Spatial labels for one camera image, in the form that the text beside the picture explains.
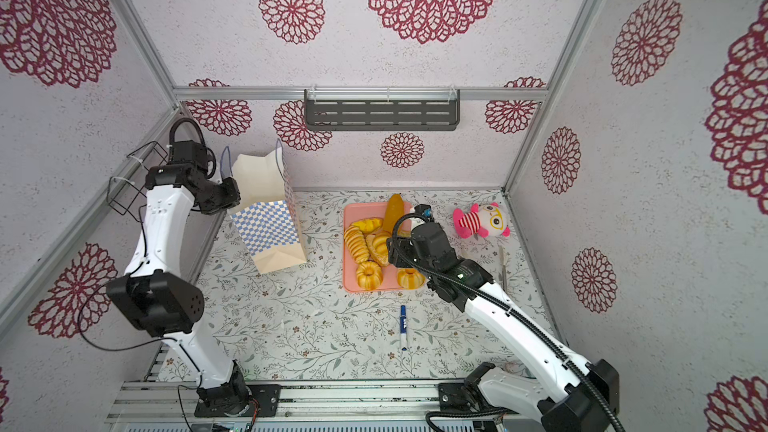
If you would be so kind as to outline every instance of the paper bag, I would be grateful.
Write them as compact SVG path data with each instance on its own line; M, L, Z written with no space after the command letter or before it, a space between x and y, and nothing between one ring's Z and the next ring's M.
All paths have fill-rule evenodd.
M262 274L306 262L301 225L278 142L266 157L240 154L232 165L240 205L228 212Z

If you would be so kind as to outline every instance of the blue marker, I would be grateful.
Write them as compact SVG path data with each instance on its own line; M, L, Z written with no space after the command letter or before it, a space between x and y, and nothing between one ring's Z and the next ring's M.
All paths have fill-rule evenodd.
M408 325L406 324L406 306L400 306L400 350L408 350Z

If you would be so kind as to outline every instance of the pink and white stuffed animal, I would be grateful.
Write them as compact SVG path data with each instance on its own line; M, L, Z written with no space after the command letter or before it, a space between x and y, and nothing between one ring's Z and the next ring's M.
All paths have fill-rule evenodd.
M453 211L453 226L461 238L467 238L477 233L481 237L503 235L509 237L509 227L502 210L494 202L490 206L472 204L469 214L464 214L460 208Z

